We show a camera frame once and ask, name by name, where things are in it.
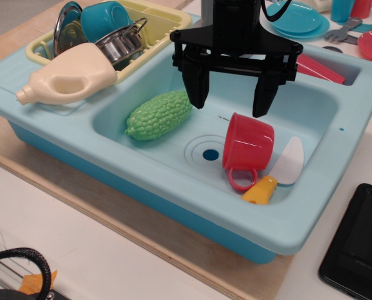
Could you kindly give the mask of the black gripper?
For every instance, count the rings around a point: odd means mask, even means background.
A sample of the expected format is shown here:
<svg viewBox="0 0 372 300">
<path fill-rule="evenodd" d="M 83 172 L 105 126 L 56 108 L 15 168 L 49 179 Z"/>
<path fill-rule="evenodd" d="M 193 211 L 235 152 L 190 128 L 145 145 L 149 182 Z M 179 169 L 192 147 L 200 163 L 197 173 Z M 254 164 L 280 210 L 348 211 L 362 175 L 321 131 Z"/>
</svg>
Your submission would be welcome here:
<svg viewBox="0 0 372 300">
<path fill-rule="evenodd" d="M 220 45 L 214 39 L 214 26 L 175 30 L 170 34 L 174 43 L 173 65 L 182 71 L 183 83 L 190 103 L 204 107 L 209 93 L 209 72 L 258 77 L 252 114 L 265 116 L 280 85 L 294 81 L 296 60 L 303 45 L 277 36 L 262 26 L 247 40 L 247 46 L 236 49 L 236 35 Z"/>
</svg>

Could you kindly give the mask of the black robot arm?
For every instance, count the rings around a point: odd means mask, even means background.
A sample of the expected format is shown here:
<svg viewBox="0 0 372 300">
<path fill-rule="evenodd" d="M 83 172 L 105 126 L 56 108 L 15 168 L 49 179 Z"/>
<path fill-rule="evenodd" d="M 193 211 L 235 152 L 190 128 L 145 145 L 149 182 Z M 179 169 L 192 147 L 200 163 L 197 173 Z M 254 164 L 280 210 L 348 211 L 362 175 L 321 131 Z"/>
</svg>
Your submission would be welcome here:
<svg viewBox="0 0 372 300">
<path fill-rule="evenodd" d="M 219 72 L 256 77 L 252 115 L 268 113 L 279 86 L 295 80 L 303 46 L 267 31 L 260 15 L 275 22 L 290 4 L 269 15 L 264 1 L 213 1 L 201 7 L 200 27 L 171 33 L 173 66 L 194 107 L 204 107 L 209 74 Z"/>
</svg>

